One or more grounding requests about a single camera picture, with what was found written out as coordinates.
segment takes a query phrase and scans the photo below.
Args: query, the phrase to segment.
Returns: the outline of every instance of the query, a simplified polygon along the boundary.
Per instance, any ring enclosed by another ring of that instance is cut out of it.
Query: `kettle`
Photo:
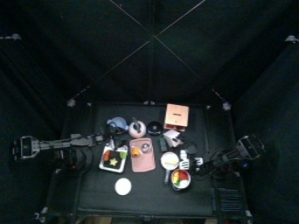
[[[132,118],[132,122],[128,127],[128,134],[134,138],[140,138],[146,134],[146,125],[143,122],[138,121],[136,118]]]

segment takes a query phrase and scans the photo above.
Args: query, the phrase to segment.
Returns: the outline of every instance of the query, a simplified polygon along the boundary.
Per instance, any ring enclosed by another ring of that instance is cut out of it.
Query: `black tent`
[[[1,223],[32,223],[52,169],[8,163],[20,136],[59,139],[71,107],[231,105],[256,223],[298,223],[299,4],[286,1],[0,1]]]

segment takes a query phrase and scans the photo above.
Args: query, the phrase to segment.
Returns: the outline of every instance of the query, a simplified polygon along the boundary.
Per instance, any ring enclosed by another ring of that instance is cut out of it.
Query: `table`
[[[187,143],[196,144],[196,156],[204,157],[204,161],[208,161],[214,151],[235,148],[231,114],[222,108],[222,105],[188,106],[190,121],[182,134]],[[118,116],[128,122],[134,116],[144,124],[151,121],[164,124],[164,112],[166,105],[163,104],[151,106],[80,104],[70,108],[63,137],[70,137],[76,133],[83,136],[99,133],[106,128],[107,120]],[[148,172],[132,172],[128,156],[122,173],[100,170],[99,160],[106,143],[92,147],[94,160],[84,174],[70,171],[53,173],[45,205],[47,215],[108,215],[139,217],[144,220],[163,217],[208,218],[218,215],[215,195],[211,195],[211,189],[214,189],[211,179],[192,176],[188,188],[176,192],[171,183],[164,184],[164,168],[160,163],[163,153],[159,146],[162,136],[147,134],[144,137],[152,139],[155,169]],[[130,141],[134,138],[123,134],[119,139]],[[179,153],[182,147],[170,149],[170,151]],[[132,183],[132,190],[126,196],[118,195],[115,191],[115,183],[120,178],[130,179]]]

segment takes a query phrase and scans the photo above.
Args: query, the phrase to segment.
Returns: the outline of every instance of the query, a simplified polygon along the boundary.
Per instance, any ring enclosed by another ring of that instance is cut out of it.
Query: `cup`
[[[172,172],[172,189],[180,191],[191,184],[191,174],[186,170],[176,169]]]
[[[112,125],[114,127],[119,127],[123,130],[128,130],[127,120],[123,117],[115,117],[111,120],[107,120],[107,124]]]

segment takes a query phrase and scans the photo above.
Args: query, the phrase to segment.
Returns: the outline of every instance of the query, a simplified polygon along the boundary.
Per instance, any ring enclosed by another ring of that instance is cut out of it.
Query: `cardboard box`
[[[188,126],[190,107],[168,103],[163,127],[168,130],[184,131]]]

